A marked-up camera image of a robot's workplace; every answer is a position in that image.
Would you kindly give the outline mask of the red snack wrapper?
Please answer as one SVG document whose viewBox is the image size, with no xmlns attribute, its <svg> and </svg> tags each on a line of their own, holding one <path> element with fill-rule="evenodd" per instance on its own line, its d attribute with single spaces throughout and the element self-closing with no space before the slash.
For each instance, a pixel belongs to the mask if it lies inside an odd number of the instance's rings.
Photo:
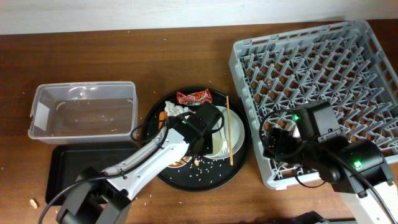
<svg viewBox="0 0 398 224">
<path fill-rule="evenodd" d="M 177 103 L 187 106 L 197 106 L 204 104 L 204 102 L 209 102 L 209 103 L 213 102 L 213 97 L 209 89 L 190 93 L 188 95 L 185 95 L 182 92 L 178 91 L 176 93 L 176 96 L 177 96 Z"/>
</svg>

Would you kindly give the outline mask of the white plastic fork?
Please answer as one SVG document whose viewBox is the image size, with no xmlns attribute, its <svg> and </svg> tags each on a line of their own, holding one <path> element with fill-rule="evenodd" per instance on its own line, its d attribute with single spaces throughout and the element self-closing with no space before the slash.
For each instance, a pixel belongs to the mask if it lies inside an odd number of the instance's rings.
<svg viewBox="0 0 398 224">
<path fill-rule="evenodd" d="M 220 128 L 220 136 L 221 136 L 221 151 L 220 154 L 223 156 L 229 155 L 229 142 L 226 139 L 224 127 Z"/>
</svg>

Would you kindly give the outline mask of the wooden chopstick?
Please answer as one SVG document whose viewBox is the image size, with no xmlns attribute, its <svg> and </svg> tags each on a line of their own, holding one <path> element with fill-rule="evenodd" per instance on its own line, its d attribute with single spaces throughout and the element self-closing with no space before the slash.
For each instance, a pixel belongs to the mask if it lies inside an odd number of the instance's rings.
<svg viewBox="0 0 398 224">
<path fill-rule="evenodd" d="M 229 107 L 229 96 L 226 96 L 226 111 L 227 111 L 227 121 L 228 121 L 228 144 L 229 144 L 229 163 L 231 166 L 234 165 L 233 160 L 233 143 L 232 143 L 232 128 L 231 128 L 231 115 Z"/>
</svg>

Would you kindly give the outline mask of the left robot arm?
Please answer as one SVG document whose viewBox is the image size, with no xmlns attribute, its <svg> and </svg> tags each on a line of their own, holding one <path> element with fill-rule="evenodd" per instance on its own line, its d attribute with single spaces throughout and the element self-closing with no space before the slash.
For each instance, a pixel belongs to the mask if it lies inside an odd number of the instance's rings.
<svg viewBox="0 0 398 224">
<path fill-rule="evenodd" d="M 195 112 L 168 116 L 157 122 L 156 135 L 125 160 L 97 172 L 89 167 L 76 182 L 46 205 L 38 219 L 42 223 L 50 207 L 65 197 L 57 223 L 125 223 L 139 191 L 172 163 L 188 154 L 198 154 L 206 137 L 222 128 L 224 116 L 205 102 Z"/>
</svg>

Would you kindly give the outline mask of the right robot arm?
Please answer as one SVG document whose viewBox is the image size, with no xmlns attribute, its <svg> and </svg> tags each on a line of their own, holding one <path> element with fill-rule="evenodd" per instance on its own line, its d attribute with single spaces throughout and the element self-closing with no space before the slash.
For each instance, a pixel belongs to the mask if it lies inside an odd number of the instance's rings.
<svg viewBox="0 0 398 224">
<path fill-rule="evenodd" d="M 270 128 L 260 137 L 265 155 L 316 170 L 323 183 L 339 193 L 358 223 L 397 223 L 397 187 L 380 148 L 367 139 L 349 142 L 327 101 L 286 112 L 300 136 Z"/>
</svg>

